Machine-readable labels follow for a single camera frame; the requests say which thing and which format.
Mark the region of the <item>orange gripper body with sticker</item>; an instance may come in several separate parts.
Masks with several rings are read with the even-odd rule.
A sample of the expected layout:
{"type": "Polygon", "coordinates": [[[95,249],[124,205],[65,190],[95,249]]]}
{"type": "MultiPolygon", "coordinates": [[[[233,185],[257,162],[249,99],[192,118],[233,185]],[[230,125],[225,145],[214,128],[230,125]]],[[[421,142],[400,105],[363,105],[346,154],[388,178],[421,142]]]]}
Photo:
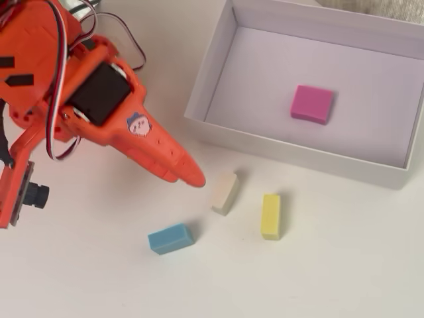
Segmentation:
{"type": "Polygon", "coordinates": [[[108,42],[73,47],[63,83],[54,138],[85,138],[125,155],[158,153],[158,125],[143,106],[146,90],[108,42]]]}

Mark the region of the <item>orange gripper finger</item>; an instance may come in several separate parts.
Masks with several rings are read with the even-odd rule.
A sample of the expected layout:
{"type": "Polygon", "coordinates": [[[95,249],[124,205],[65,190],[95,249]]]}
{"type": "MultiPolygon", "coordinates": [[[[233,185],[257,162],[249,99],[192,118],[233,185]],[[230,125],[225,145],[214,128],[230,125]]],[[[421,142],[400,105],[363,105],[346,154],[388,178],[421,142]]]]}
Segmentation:
{"type": "Polygon", "coordinates": [[[178,181],[177,176],[171,173],[171,171],[168,169],[161,166],[153,166],[151,169],[149,169],[149,172],[166,182],[174,183],[178,181]]]}
{"type": "Polygon", "coordinates": [[[154,121],[131,121],[130,140],[135,147],[128,157],[144,169],[161,166],[193,187],[203,187],[205,176],[189,153],[154,121]]]}

